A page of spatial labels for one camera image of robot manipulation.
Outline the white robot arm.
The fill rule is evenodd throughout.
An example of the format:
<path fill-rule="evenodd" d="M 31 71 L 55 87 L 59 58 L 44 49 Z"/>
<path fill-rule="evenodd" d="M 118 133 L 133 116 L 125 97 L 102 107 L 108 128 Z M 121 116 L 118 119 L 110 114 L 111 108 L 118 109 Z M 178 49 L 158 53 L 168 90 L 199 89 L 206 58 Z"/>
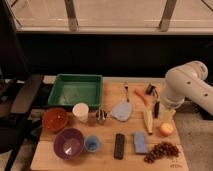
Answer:
<path fill-rule="evenodd" d="M 178 109 L 186 98 L 199 106 L 204 120 L 213 121 L 213 86 L 205 82 L 208 68 L 201 61 L 191 61 L 171 68 L 165 74 L 161 103 L 169 109 Z"/>

